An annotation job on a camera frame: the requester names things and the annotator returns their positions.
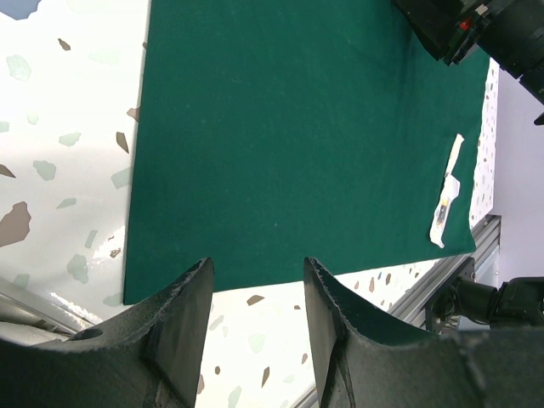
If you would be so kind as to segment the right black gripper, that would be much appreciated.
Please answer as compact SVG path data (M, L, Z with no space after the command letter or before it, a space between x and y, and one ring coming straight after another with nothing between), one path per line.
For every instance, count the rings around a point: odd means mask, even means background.
M394 0L422 46L447 65L478 46L543 101L543 2Z

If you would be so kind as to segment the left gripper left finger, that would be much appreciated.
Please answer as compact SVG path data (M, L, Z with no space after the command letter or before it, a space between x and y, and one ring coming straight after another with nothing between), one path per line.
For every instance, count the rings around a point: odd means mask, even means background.
M214 264L66 340L1 342L3 407L193 407Z

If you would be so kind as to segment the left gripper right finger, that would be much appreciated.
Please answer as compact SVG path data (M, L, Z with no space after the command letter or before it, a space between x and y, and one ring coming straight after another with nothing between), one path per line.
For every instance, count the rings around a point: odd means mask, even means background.
M542 278L459 280L453 309L484 330L436 334L350 291L316 258L303 274L320 406L542 406Z

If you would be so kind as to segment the green surgical drape cloth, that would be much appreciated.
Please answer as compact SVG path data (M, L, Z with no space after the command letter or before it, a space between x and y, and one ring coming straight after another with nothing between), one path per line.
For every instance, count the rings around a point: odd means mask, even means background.
M300 281L306 257L343 274L471 252L489 65L438 62L390 1L154 1L124 303L201 258L224 291Z

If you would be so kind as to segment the stainless steel instrument tray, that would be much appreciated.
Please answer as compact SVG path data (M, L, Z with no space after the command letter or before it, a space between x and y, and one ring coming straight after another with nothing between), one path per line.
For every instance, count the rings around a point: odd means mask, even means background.
M1 339L24 346L64 341L91 328L89 321L67 306L28 292L1 279Z

